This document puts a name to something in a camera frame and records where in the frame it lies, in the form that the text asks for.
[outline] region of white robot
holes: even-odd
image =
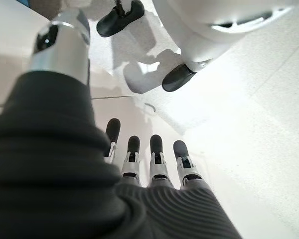
[[[111,36],[144,14],[140,0],[116,0],[100,20],[100,35]],[[290,12],[299,0],[153,0],[158,15],[177,46],[184,64],[163,80],[172,92],[226,52],[246,34]]]

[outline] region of robotic finger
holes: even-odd
[[[118,142],[119,134],[121,129],[121,122],[113,118],[108,122],[106,127],[106,135],[110,138],[111,146],[104,152],[104,161],[112,163],[115,157],[116,144]]]
[[[159,135],[153,135],[150,138],[150,152],[149,187],[166,186],[174,188],[168,175],[163,155],[163,143]]]
[[[178,140],[174,143],[174,153],[177,161],[177,171],[181,184],[181,189],[206,188],[208,184],[199,174],[197,167],[193,164],[186,144]]]
[[[128,152],[122,167],[121,184],[133,184],[141,186],[140,184],[140,139],[137,136],[132,136],[128,143]]]

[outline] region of black rubber fingertip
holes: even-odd
[[[178,140],[174,143],[174,153],[175,153],[176,159],[178,159],[179,157],[189,156],[187,146],[181,140]]]
[[[157,134],[150,138],[150,153],[163,153],[163,141]]]
[[[105,133],[110,138],[111,142],[115,142],[115,143],[118,142],[120,129],[121,129],[121,122],[118,119],[113,118],[108,122]]]
[[[131,154],[137,152],[140,152],[140,139],[137,136],[132,136],[129,139],[128,143],[128,152],[131,152]]]

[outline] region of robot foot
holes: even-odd
[[[124,12],[121,4],[117,4],[98,22],[96,30],[102,37],[112,36],[122,31],[131,22],[141,18],[144,13],[145,9],[140,0],[133,0],[131,11],[127,13]]]
[[[185,85],[196,73],[185,64],[181,64],[165,76],[162,87],[167,92],[173,92]]]

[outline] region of white plastic body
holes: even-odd
[[[126,158],[123,163],[122,167],[122,175],[125,173],[135,173],[138,177],[138,180],[140,178],[140,160],[139,160],[139,154],[135,153],[135,162],[129,162],[131,152],[128,152],[126,154]]]
[[[150,163],[149,163],[149,181],[151,182],[154,176],[164,175],[169,179],[166,161],[164,159],[163,153],[159,153],[161,158],[161,164],[155,164],[155,153],[151,154]]]
[[[190,175],[190,174],[194,174],[194,175],[197,175],[199,177],[202,178],[202,176],[199,174],[198,170],[197,170],[197,167],[193,164],[193,162],[191,161],[190,157],[186,157],[190,163],[190,168],[184,168],[183,166],[183,162],[182,162],[182,158],[179,157],[176,161],[177,161],[177,171],[178,171],[178,176],[179,176],[179,180],[180,180],[180,185],[181,187],[180,188],[183,188],[184,187],[184,178],[187,176],[187,175]]]
[[[164,27],[197,72],[249,32],[288,13],[299,0],[153,0]],[[222,24],[232,23],[231,27]]]
[[[113,162],[113,159],[115,157],[115,149],[116,149],[116,143],[112,142],[111,143],[111,149],[110,149],[109,156],[108,157],[104,157],[104,161],[106,163],[110,163],[111,164]]]

